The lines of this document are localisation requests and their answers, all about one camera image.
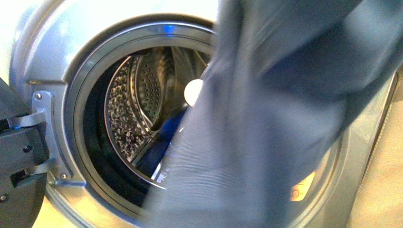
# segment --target blue light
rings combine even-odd
[[[164,26],[164,32],[166,33],[166,36],[171,37],[172,33],[175,31],[175,25],[165,25]]]

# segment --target gray garment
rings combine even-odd
[[[222,1],[216,30],[150,226],[282,227],[288,190],[401,63],[402,3]]]

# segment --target white knob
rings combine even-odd
[[[203,86],[203,80],[195,79],[190,81],[188,85],[185,87],[184,96],[186,103],[188,103],[188,105],[192,107],[194,106],[197,97],[199,97],[199,93],[202,89],[202,86]]]

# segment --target washing machine door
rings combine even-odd
[[[36,95],[38,103],[46,98]],[[41,132],[46,112],[29,113],[20,97],[0,79],[0,227],[31,227],[45,195],[48,160]]]

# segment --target screw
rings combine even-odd
[[[28,153],[31,150],[32,150],[32,146],[24,146],[24,149],[23,149],[24,153]]]
[[[9,195],[8,194],[3,194],[0,196],[0,203],[5,203],[9,200]]]
[[[42,95],[40,93],[35,94],[35,99],[40,100],[42,99]]]
[[[60,174],[60,178],[61,178],[62,180],[67,179],[67,174],[61,173],[61,174]]]

